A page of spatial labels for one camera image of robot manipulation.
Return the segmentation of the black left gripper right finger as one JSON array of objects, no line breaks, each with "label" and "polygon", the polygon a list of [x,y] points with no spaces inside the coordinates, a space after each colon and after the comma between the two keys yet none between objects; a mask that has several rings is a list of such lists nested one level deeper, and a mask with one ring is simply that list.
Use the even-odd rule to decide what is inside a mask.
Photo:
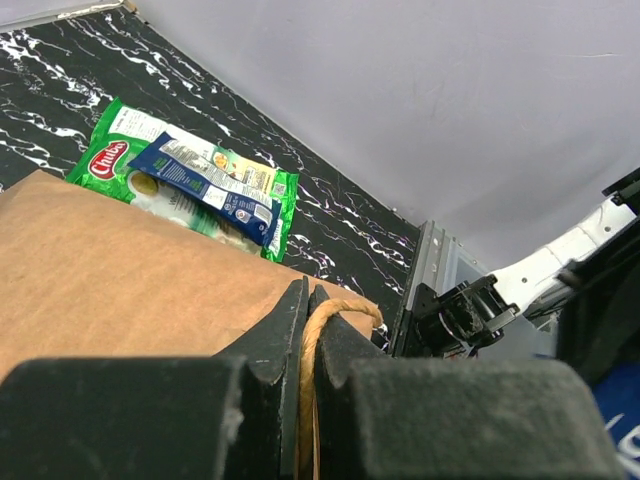
[{"label": "black left gripper right finger", "polygon": [[595,400],[567,365],[394,359],[344,319],[363,300],[312,294],[315,479],[619,479]]}]

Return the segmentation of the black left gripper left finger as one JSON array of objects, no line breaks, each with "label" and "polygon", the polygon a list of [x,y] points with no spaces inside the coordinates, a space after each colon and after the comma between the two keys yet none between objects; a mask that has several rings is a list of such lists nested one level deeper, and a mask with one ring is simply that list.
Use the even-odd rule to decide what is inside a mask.
[{"label": "black left gripper left finger", "polygon": [[41,358],[1,385],[5,479],[292,479],[309,282],[212,356]]}]

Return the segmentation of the brown paper bag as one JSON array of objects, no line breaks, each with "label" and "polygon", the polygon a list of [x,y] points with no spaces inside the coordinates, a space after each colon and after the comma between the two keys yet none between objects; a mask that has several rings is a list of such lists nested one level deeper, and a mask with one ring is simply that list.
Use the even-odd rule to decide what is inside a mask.
[{"label": "brown paper bag", "polygon": [[1,197],[1,385],[41,358],[221,352],[309,278],[34,173]]}]

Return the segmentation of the blue snack bag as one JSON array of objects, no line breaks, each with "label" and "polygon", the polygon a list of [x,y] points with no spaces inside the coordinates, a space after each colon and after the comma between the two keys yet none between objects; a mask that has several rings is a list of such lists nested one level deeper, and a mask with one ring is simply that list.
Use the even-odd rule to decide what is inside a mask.
[{"label": "blue snack bag", "polygon": [[271,243],[281,204],[230,176],[168,133],[149,144],[130,166],[219,213],[257,245]]},{"label": "blue snack bag", "polygon": [[639,364],[622,364],[593,388],[593,394],[630,479],[639,478]]}]

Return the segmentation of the green Chuba snack bag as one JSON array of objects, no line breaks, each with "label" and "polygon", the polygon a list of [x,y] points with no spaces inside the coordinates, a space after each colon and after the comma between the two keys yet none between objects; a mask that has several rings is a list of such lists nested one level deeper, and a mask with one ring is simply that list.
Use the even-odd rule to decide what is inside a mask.
[{"label": "green Chuba snack bag", "polygon": [[[231,177],[281,202],[274,238],[261,247],[219,214],[179,190],[129,166],[138,154],[163,133],[189,148]],[[90,143],[66,181],[138,207],[178,225],[280,263],[296,209],[299,176],[245,158],[186,130],[114,99],[104,110]]]}]

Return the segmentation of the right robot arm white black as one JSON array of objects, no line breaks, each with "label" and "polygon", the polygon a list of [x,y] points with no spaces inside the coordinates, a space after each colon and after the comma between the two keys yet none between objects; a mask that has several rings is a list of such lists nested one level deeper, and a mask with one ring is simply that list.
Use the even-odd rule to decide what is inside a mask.
[{"label": "right robot arm white black", "polygon": [[518,319],[557,321],[555,356],[595,384],[639,349],[639,173],[557,239],[516,263],[482,272],[433,221],[421,228],[391,352],[473,355]]}]

